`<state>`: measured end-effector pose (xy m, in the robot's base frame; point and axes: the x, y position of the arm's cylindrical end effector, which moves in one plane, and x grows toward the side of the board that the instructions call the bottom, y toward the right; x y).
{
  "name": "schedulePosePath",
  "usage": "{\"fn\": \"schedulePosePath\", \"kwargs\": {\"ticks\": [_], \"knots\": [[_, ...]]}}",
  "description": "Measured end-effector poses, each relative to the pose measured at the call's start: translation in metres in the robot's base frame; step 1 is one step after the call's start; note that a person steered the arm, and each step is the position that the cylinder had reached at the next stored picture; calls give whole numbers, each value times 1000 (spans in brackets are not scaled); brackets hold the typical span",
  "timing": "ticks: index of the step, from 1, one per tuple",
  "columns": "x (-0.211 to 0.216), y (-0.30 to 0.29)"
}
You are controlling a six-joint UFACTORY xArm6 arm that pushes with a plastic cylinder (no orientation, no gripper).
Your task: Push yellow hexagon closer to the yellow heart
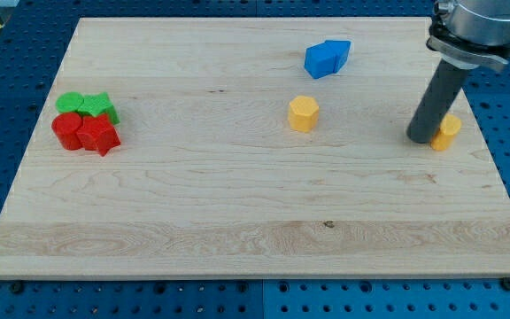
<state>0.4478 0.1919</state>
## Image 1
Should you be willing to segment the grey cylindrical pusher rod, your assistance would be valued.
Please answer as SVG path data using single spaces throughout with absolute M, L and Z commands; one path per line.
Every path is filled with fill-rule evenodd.
M 438 131 L 469 71 L 441 59 L 406 129 L 407 137 L 427 144 Z

